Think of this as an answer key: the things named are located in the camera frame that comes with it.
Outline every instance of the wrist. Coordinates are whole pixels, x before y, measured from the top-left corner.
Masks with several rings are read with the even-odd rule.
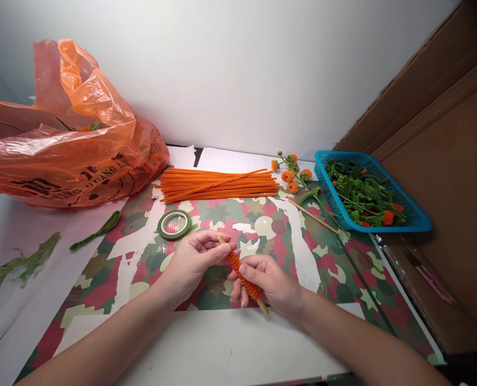
[[[163,275],[147,289],[145,294],[148,304],[155,310],[174,311],[181,303],[176,297],[176,292],[169,285],[169,280],[163,278]]]
[[[309,332],[312,321],[315,319],[316,312],[321,308],[326,307],[328,303],[329,300],[327,298],[304,288],[301,312],[299,320],[297,321],[299,326],[306,332]]]

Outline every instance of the white backdrop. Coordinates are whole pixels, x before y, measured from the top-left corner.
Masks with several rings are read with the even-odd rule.
[[[330,149],[459,0],[0,0],[0,76],[72,38],[167,142],[306,160]]]

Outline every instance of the orange pom pom flower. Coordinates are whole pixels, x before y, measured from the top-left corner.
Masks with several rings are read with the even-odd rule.
[[[299,177],[300,177],[301,179],[304,178],[303,174],[306,174],[306,175],[307,175],[307,178],[305,179],[305,181],[308,181],[308,180],[311,179],[312,176],[313,176],[313,174],[312,174],[312,172],[310,171],[310,169],[303,169],[303,170],[301,171],[301,173],[299,174]]]
[[[296,194],[299,191],[299,185],[297,182],[292,181],[290,184],[288,184],[288,190],[290,190],[293,194]]]
[[[287,183],[290,183],[290,182],[294,181],[294,173],[292,173],[289,170],[286,170],[283,173],[281,173],[281,179],[284,180]]]

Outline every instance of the green floral tape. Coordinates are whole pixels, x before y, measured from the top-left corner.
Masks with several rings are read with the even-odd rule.
[[[183,229],[178,230],[177,232],[169,232],[165,229],[165,225],[169,222],[171,218],[182,217],[185,219],[185,226]],[[192,227],[192,220],[189,214],[182,210],[174,210],[164,214],[160,221],[158,221],[158,233],[166,240],[177,240],[185,236],[190,228]]]

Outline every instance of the brown cardboard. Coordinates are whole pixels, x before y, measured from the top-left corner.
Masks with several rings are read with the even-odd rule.
[[[477,67],[372,154],[432,219],[414,240],[477,323]]]
[[[449,355],[477,352],[477,325],[474,319],[461,303],[452,306],[441,300],[406,258],[403,250],[411,249],[419,262],[451,293],[451,289],[418,247],[407,236],[399,234],[382,235],[382,241],[389,246],[387,259],[440,349]]]
[[[462,2],[335,150],[370,153],[477,65],[477,1]]]
[[[463,2],[402,69],[336,150],[364,151],[434,223],[414,234],[447,305],[386,236],[401,281],[446,354],[477,352],[477,2]]]

